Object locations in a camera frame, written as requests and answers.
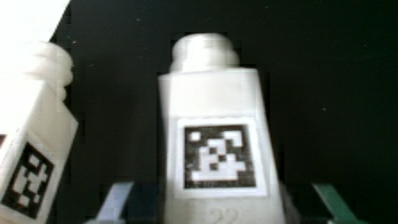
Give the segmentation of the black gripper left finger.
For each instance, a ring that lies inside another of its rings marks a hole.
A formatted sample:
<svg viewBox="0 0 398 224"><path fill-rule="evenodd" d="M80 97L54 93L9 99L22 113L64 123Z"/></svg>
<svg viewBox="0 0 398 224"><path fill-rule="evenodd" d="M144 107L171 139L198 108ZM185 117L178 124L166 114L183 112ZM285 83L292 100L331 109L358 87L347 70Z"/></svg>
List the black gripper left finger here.
<svg viewBox="0 0 398 224"><path fill-rule="evenodd" d="M116 182L96 217L84 224L159 224L159 186Z"/></svg>

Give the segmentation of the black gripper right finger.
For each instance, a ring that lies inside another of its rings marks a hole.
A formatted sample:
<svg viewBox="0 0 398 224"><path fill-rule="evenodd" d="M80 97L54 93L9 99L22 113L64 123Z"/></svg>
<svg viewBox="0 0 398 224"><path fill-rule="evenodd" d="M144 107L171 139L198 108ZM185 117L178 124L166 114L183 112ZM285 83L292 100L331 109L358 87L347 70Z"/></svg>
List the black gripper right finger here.
<svg viewBox="0 0 398 224"><path fill-rule="evenodd" d="M287 224L370 224L354 214L334 186L285 184Z"/></svg>

